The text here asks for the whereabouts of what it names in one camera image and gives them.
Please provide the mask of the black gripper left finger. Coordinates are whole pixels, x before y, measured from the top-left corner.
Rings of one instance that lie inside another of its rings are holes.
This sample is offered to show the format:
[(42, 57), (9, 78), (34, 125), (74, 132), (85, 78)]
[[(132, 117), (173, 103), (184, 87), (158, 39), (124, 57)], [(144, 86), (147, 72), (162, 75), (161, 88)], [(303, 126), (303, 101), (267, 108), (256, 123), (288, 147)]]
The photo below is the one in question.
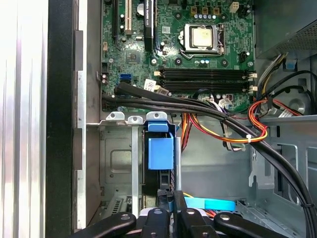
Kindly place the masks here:
[(72, 238), (167, 238), (169, 237), (169, 202), (173, 193), (159, 190), (158, 207), (143, 209), (136, 217), (119, 212), (71, 235)]

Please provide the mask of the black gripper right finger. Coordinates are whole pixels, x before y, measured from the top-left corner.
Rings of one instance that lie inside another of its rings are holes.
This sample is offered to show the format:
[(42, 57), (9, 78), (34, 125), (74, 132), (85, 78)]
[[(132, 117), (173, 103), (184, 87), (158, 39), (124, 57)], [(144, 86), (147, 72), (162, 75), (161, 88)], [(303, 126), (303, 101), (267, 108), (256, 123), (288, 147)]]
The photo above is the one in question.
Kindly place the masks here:
[(186, 205), (182, 191), (173, 192), (173, 214), (178, 238), (284, 238), (285, 235), (239, 215), (221, 212), (210, 219)]

